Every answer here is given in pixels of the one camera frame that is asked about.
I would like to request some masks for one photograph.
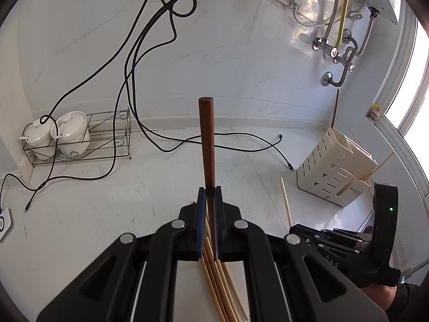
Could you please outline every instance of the black sleeve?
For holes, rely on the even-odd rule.
[[[396,289],[395,300],[392,305],[387,309],[386,315],[389,317],[389,321],[392,322],[398,318],[398,316],[404,311],[405,307],[413,299],[419,286],[411,283],[398,284]]]

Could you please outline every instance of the metal spice rack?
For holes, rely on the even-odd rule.
[[[82,144],[88,142],[83,140],[81,142],[73,143],[58,143],[58,150],[55,158],[55,163],[73,163],[79,161],[90,161],[90,160],[104,160],[113,159],[114,155],[114,144],[113,144],[113,120],[115,120],[115,139],[116,139],[116,158],[128,157],[131,160],[130,154],[130,139],[131,139],[131,117],[130,109],[117,111],[116,115],[113,111],[97,112],[94,114],[88,114],[87,117],[87,131],[89,132],[89,146],[85,152],[76,157],[67,157],[59,149],[62,145],[71,144]],[[23,132],[23,136],[26,134],[27,128],[31,124],[29,123]],[[55,140],[51,139],[47,146],[30,147],[27,142],[23,141],[22,149],[27,156],[33,167],[52,164],[53,157],[48,160],[40,160],[36,157],[33,150],[39,148],[47,148],[55,146]]]

